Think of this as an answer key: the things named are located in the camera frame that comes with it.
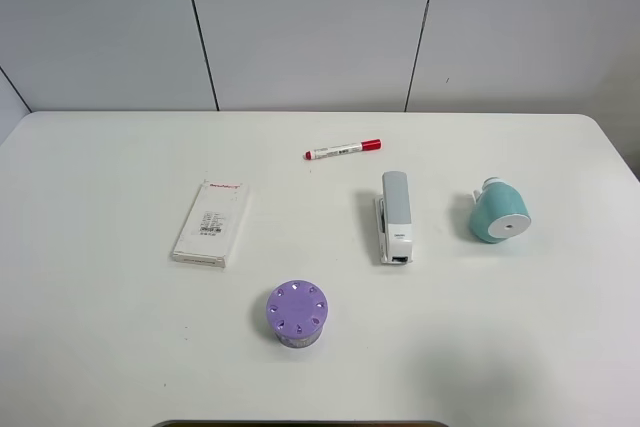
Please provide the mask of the white flat cardboard box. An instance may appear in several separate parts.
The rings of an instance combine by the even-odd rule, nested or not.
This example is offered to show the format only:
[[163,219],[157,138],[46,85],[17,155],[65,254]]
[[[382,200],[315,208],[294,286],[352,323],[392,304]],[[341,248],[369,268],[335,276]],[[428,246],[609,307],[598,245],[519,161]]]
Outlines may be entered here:
[[247,184],[203,181],[170,258],[180,263],[226,268],[248,199]]

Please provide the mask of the red whiteboard marker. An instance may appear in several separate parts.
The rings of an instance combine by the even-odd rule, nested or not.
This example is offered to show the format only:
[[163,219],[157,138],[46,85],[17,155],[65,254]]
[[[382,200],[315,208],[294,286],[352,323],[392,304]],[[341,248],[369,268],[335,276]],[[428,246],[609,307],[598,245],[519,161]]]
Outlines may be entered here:
[[365,140],[339,146],[324,147],[307,151],[303,158],[307,161],[348,155],[366,151],[376,151],[382,147],[380,139]]

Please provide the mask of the purple round air freshener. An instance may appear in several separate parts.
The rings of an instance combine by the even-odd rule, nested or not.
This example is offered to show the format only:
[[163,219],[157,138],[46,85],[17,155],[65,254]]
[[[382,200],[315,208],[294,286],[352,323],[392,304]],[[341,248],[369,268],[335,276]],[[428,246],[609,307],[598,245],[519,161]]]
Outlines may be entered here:
[[320,337],[329,305],[323,291],[305,280],[291,280],[276,287],[266,301],[266,319],[289,348],[306,348]]

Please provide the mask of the teal pencil sharpener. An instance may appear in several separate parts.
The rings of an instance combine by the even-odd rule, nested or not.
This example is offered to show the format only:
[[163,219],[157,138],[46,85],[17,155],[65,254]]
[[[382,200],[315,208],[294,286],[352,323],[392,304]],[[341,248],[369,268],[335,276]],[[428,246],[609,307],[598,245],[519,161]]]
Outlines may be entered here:
[[481,189],[473,192],[473,199],[469,229],[485,243],[501,243],[521,235],[531,225],[521,194],[499,177],[486,179]]

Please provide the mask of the grey white stapler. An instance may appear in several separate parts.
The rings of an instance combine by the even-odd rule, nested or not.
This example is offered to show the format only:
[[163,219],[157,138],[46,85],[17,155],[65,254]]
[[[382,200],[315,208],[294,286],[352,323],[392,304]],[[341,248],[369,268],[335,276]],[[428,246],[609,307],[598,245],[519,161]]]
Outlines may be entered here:
[[382,175],[382,194],[374,199],[381,263],[406,265],[413,259],[413,227],[405,172]]

